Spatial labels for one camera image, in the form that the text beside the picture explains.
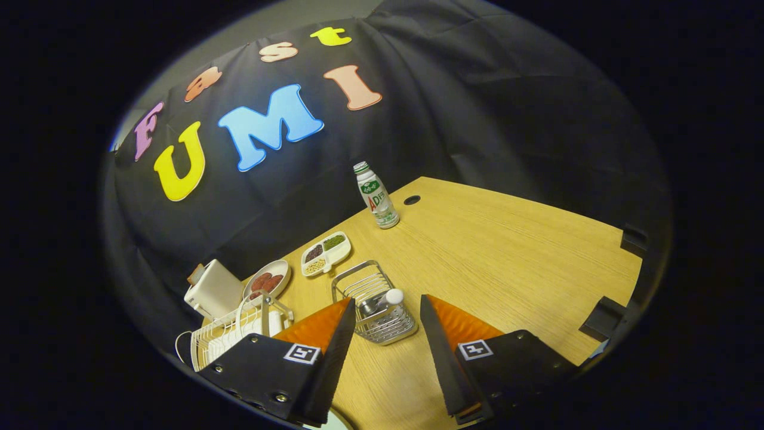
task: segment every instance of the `white cable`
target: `white cable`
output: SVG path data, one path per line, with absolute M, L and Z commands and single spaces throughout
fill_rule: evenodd
M 241 309 L 244 308 L 244 305 L 246 305 L 249 302 L 249 300 L 245 299 L 242 300 L 239 304 L 239 308 L 236 311 L 236 330 L 239 332 L 239 337 L 241 339 L 244 339 L 244 329 L 241 327 Z
M 181 334 L 178 334 L 178 337 L 175 338 L 175 354 L 177 354 L 178 358 L 180 358 L 180 362 L 183 364 L 186 364 L 185 361 L 183 361 L 183 357 L 180 356 L 180 351 L 178 351 L 178 339 L 180 339 L 181 336 L 183 336 L 186 333 L 192 333 L 191 331 L 184 331 Z

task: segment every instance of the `dish rack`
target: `dish rack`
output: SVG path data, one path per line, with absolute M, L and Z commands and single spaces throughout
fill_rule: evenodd
M 294 313 L 265 290 L 254 300 L 243 300 L 238 309 L 191 333 L 191 361 L 199 372 L 249 334 L 270 337 L 271 325 L 288 328 Z
M 346 297 L 354 298 L 355 333 L 376 344 L 387 345 L 414 334 L 419 328 L 402 302 L 391 305 L 383 300 L 393 288 L 379 263 L 368 260 L 332 280 L 332 300 L 336 303 Z

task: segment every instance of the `white bottle cap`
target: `white bottle cap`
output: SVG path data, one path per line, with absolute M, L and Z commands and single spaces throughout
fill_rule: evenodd
M 403 301 L 403 292 L 398 288 L 393 288 L 385 293 L 384 298 L 391 305 L 399 305 Z
M 360 163 L 353 166 L 353 172 L 356 174 L 362 173 L 366 170 L 368 170 L 369 165 L 366 163 L 366 161 L 361 161 Z

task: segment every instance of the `white plate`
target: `white plate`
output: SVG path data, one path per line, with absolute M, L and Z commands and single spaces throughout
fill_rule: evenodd
M 352 245 L 350 244 L 350 238 L 348 235 L 346 235 L 344 232 L 341 231 L 335 231 L 334 233 L 328 235 L 327 237 L 321 239 L 320 241 L 313 243 L 311 246 L 308 246 L 308 248 L 303 252 L 303 255 L 299 258 L 300 262 L 305 261 L 305 256 L 308 255 L 308 252 L 311 251 L 311 249 L 315 248 L 316 245 L 321 245 L 321 248 L 323 249 L 324 242 L 327 239 L 330 239 L 334 236 L 344 236 L 345 240 L 342 241 L 339 245 L 335 246 L 334 248 L 331 248 L 329 251 L 324 250 L 324 252 L 321 253 L 320 256 L 315 257 L 314 259 L 304 262 L 300 264 L 300 268 L 303 270 L 304 276 L 315 276 L 319 273 L 327 273 L 329 270 L 332 270 L 332 266 L 336 265 L 337 263 L 341 262 L 345 258 L 350 255 L 350 250 L 352 249 Z M 317 262 L 319 260 L 323 259 L 326 261 L 326 264 L 324 265 L 324 268 L 321 270 L 316 270 L 315 272 L 311 273 L 310 275 L 305 272 L 305 269 L 313 262 Z
M 248 297 L 252 292 L 250 291 L 250 288 L 252 287 L 252 282 L 254 282 L 255 279 L 257 279 L 260 275 L 262 275 L 265 272 L 270 272 L 272 276 L 278 276 L 283 275 L 283 278 L 279 281 L 278 285 L 276 285 L 276 288 L 272 292 L 270 292 L 270 295 L 274 296 L 275 298 L 278 298 L 283 290 L 286 288 L 287 283 L 289 282 L 289 279 L 292 275 L 292 271 L 290 270 L 289 263 L 286 260 L 276 260 L 274 262 L 269 262 L 265 265 L 262 269 L 258 270 L 257 273 L 255 273 L 252 276 L 252 279 L 247 282 L 247 286 L 244 287 L 243 290 L 241 290 L 241 300 L 244 300 L 246 297 Z M 263 296 L 256 297 L 253 302 L 257 303 L 258 300 L 261 300 Z

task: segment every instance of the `black fabric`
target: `black fabric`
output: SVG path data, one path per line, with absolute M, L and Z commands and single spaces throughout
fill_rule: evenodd
M 309 35 L 344 28 L 352 42 Z M 299 53 L 267 64 L 258 51 L 281 41 Z M 322 75 L 358 65 L 383 99 L 348 110 Z M 215 85 L 185 103 L 186 85 L 211 66 Z M 250 171 L 217 121 L 239 106 L 266 112 L 292 83 L 325 128 Z M 570 47 L 486 2 L 387 1 L 364 19 L 318 23 L 252 41 L 178 82 L 161 100 L 151 146 L 134 161 L 135 134 L 105 160 L 102 207 L 118 297 L 161 350 L 199 326 L 183 302 L 186 277 L 219 259 L 244 278 L 364 208 L 352 165 L 367 161 L 392 192 L 430 176 L 524 197 L 650 234 L 670 219 L 669 192 L 638 115 L 603 74 Z M 154 160 L 200 121 L 205 174 L 184 200 L 168 200 Z

